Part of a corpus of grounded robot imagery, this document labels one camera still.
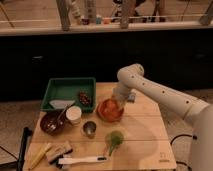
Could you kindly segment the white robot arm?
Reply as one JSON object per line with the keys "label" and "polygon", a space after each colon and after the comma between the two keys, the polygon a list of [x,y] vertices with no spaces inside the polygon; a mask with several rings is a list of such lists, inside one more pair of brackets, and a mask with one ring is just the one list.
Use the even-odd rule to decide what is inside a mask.
{"label": "white robot arm", "polygon": [[131,90],[135,89],[191,124],[189,171],[213,171],[213,104],[146,79],[141,64],[119,69],[117,79],[113,96],[121,106],[125,105]]}

